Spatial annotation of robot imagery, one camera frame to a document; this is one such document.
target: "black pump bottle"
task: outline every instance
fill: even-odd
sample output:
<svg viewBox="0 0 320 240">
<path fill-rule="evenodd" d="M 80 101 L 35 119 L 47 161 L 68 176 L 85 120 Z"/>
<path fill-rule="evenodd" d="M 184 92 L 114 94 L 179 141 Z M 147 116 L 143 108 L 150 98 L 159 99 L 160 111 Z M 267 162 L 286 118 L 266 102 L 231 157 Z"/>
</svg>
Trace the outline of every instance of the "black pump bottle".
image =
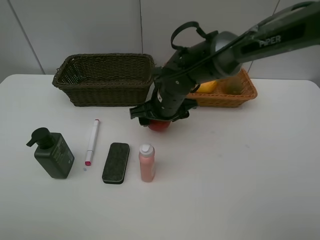
<svg viewBox="0 0 320 240">
<path fill-rule="evenodd" d="M 75 157 L 61 133 L 50 132 L 45 127 L 38 128 L 26 145 L 31 147 L 35 143 L 38 147 L 34 157 L 46 172 L 54 179 L 66 179 Z"/>
</svg>

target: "white marker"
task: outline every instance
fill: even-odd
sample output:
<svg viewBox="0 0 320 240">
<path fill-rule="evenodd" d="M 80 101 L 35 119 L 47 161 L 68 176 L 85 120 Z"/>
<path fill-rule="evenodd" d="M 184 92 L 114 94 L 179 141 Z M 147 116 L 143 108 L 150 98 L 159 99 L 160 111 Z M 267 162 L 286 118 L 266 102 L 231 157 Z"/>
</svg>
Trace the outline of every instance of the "white marker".
<svg viewBox="0 0 320 240">
<path fill-rule="evenodd" d="M 94 156 L 96 142 L 97 142 L 99 123 L 100 123 L 100 121 L 98 119 L 94 120 L 93 129 L 92 129 L 90 141 L 89 141 L 89 146 L 88 146 L 88 150 L 86 151 L 86 156 L 85 156 L 84 164 L 86 166 L 91 166 L 91 162 L 92 162 L 92 158 Z"/>
</svg>

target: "white wall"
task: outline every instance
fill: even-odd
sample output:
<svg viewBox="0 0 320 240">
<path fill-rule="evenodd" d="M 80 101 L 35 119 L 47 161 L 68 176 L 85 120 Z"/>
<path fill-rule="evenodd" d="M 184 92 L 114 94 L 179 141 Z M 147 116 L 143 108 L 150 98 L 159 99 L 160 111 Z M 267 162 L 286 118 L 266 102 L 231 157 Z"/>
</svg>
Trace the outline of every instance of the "white wall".
<svg viewBox="0 0 320 240">
<path fill-rule="evenodd" d="M 12 74 L 41 73 L 8 2 L 0 0 L 0 83 Z"/>
<path fill-rule="evenodd" d="M 11 74 L 41 74 L 36 56 L 46 74 L 54 74 L 67 56 L 80 53 L 143 51 L 163 65 L 174 53 L 172 32 L 185 22 L 198 21 L 206 32 L 239 35 L 302 0 L 280 0 L 278 6 L 278 0 L 141 0 L 141 9 L 139 0 L 11 0 L 36 55 L 7 1 L 0 0 L 0 82 Z M 187 29 L 175 43 L 191 46 L 199 41 L 194 29 Z M 312 46 L 256 60 L 249 75 L 320 85 L 319 55 L 320 46 Z"/>
<path fill-rule="evenodd" d="M 300 2 L 303 0 L 281 0 L 276 12 Z M 255 60 L 249 74 L 259 79 L 307 79 L 320 86 L 320 46 Z"/>
<path fill-rule="evenodd" d="M 83 53 L 142 53 L 139 0 L 11 0 L 46 74 Z"/>
</svg>

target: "small bottle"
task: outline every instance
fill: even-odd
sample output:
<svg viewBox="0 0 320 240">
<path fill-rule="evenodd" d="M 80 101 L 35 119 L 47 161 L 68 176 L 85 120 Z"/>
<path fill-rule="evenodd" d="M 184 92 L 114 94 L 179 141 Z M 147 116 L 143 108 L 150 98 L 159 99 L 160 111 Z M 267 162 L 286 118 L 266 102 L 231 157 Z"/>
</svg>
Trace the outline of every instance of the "small bottle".
<svg viewBox="0 0 320 240">
<path fill-rule="evenodd" d="M 150 183 L 155 177 L 155 149 L 151 144 L 142 144 L 139 153 L 141 179 Z"/>
<path fill-rule="evenodd" d="M 31 147 L 35 143 L 38 147 L 34 157 L 46 172 L 54 179 L 66 179 L 75 157 L 61 133 L 51 133 L 45 127 L 38 128 L 26 145 Z"/>
</svg>

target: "dark brown wicker basket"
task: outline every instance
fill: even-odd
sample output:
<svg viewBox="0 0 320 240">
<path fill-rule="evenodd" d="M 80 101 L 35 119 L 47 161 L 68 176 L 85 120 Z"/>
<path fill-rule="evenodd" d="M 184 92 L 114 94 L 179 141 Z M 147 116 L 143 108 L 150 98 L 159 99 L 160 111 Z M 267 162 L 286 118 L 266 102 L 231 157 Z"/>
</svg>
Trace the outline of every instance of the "dark brown wicker basket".
<svg viewBox="0 0 320 240">
<path fill-rule="evenodd" d="M 146 100 L 153 67 L 153 58 L 147 54 L 71 55 L 52 84 L 77 107 L 136 106 Z"/>
</svg>

